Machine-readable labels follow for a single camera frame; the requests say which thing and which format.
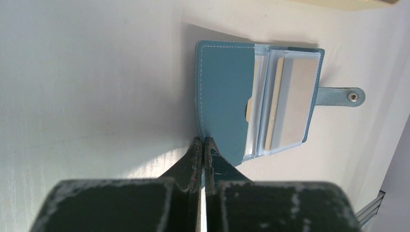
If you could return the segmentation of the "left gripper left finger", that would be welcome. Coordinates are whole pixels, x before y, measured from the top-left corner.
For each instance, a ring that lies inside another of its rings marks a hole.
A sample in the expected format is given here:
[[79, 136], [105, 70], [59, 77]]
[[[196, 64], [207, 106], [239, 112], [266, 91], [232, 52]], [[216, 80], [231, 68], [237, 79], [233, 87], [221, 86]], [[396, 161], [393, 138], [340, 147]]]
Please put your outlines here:
[[69, 179], [48, 193], [32, 232], [198, 232], [202, 148], [195, 137], [186, 154], [158, 178]]

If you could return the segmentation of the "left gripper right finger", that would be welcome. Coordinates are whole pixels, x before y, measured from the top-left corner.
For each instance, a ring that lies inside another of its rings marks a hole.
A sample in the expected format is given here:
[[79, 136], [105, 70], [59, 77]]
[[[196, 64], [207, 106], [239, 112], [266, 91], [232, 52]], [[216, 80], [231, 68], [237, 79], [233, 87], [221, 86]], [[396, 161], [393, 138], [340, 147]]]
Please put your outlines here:
[[329, 182], [251, 181], [204, 143], [206, 220], [210, 232], [358, 232], [343, 190]]

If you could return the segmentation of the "gold credit card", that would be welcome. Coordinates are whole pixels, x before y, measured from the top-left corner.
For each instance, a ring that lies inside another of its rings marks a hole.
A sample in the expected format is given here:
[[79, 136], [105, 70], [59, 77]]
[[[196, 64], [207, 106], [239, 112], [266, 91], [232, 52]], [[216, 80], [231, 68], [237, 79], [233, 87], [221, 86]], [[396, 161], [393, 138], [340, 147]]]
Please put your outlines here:
[[264, 150], [276, 153], [300, 145], [306, 133], [319, 61], [279, 58]]

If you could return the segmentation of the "blue leather card holder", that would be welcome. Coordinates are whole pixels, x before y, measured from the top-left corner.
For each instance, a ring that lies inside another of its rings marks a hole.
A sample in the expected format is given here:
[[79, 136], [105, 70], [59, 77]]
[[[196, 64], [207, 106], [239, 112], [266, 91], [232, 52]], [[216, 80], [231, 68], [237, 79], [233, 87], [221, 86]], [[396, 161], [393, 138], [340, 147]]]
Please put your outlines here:
[[[324, 50], [320, 48], [201, 40], [196, 44], [195, 55], [195, 99], [200, 137], [213, 138], [221, 155], [233, 166], [278, 153], [265, 151], [264, 142], [279, 58], [307, 57], [319, 61], [302, 143], [308, 138], [316, 106], [357, 107], [366, 99], [365, 92], [358, 87], [320, 86], [324, 60]], [[255, 61], [259, 62], [257, 87], [251, 122], [248, 123], [246, 105], [252, 93]]]

